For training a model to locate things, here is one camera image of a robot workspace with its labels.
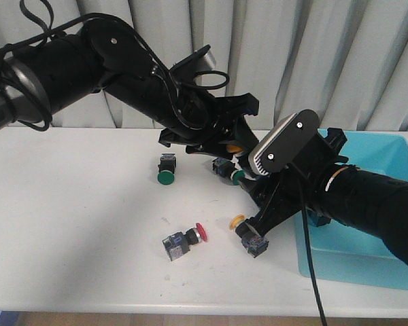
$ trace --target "curtain fold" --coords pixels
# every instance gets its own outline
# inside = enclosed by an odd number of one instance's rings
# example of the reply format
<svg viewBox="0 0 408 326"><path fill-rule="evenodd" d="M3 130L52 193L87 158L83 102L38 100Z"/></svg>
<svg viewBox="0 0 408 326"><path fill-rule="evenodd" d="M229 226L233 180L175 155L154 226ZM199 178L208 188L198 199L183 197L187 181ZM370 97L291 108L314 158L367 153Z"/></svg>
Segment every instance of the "curtain fold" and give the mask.
<svg viewBox="0 0 408 326"><path fill-rule="evenodd" d="M321 127L408 130L408 0L50 0L54 26L103 12L135 29L171 67L210 44L230 84L215 96L252 93L254 129L312 109ZM39 0L27 7L48 21ZM78 26L68 30L74 33ZM0 46L39 34L18 0L0 0ZM219 84L204 76L202 84ZM53 126L162 128L116 98L86 96Z"/></svg>

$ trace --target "blue plastic tray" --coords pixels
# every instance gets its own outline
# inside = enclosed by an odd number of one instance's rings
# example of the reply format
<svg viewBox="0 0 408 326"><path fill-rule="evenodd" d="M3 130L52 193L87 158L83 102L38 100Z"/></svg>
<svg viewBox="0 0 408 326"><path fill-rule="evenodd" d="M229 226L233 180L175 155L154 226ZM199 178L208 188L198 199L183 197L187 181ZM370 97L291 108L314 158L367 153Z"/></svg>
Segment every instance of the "blue plastic tray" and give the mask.
<svg viewBox="0 0 408 326"><path fill-rule="evenodd" d="M397 135L345 132L341 155L363 170L408 181L408 143ZM295 215L299 272L309 277L301 214ZM336 221L310 227L316 277L408 289L408 266L391 254L382 240Z"/></svg>

